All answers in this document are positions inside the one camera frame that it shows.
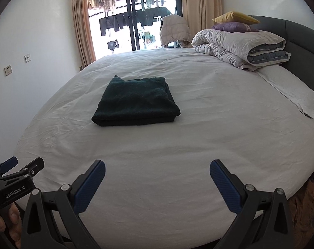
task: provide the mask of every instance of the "round bed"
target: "round bed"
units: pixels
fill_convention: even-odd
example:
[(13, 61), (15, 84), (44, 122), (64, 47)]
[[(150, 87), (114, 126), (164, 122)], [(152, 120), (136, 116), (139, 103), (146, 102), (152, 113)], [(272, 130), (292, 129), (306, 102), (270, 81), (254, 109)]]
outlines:
[[(314, 91), (314, 31), (254, 17), (258, 29), (287, 40), (292, 56), (282, 66)], [(181, 115), (174, 123), (99, 127), (91, 117), (114, 75), (165, 77)], [(105, 162), (106, 176), (80, 214), (102, 248), (185, 249), (221, 238), (235, 217), (210, 162), (220, 159), (243, 183), (281, 187), (289, 198), (314, 171), (314, 119), (257, 73), (216, 57), (136, 51), (106, 56), (64, 85), (25, 130), (15, 156), (19, 167), (44, 159), (34, 178), (43, 191), (72, 183), (96, 159)]]

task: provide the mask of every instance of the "gray blanket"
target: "gray blanket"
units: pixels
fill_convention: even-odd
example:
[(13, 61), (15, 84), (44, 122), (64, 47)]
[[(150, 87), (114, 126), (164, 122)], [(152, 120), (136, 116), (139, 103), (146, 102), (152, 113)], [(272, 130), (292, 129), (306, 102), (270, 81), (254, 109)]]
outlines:
[(192, 41), (197, 52), (251, 71), (288, 61), (291, 55), (283, 51), (285, 44), (285, 39), (266, 31), (229, 33), (213, 29), (198, 32)]

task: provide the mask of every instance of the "folded towel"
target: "folded towel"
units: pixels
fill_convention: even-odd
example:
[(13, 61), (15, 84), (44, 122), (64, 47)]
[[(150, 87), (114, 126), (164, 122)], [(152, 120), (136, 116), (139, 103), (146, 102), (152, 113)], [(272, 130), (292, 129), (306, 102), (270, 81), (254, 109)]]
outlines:
[(178, 115), (165, 78), (125, 81), (114, 76), (91, 120), (100, 126), (148, 125), (173, 122)]

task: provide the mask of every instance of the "curtain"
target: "curtain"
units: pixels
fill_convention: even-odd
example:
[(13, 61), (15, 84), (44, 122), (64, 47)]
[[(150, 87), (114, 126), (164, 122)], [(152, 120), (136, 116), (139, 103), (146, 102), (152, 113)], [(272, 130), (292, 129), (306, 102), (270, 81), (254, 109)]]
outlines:
[(85, 68), (96, 61), (91, 37), (88, 0), (72, 0), (73, 19), (82, 66)]
[(182, 11), (193, 38), (199, 31), (211, 29), (213, 19), (222, 15), (221, 0), (182, 0)]

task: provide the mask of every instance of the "white puffer vest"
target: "white puffer vest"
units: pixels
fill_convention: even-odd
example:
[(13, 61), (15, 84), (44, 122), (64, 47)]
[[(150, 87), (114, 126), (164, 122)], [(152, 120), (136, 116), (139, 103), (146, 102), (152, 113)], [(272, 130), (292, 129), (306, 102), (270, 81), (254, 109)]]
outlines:
[(162, 18), (160, 30), (160, 41), (162, 46), (171, 42), (179, 41), (181, 47), (191, 47), (190, 30), (186, 19), (178, 15), (168, 15)]

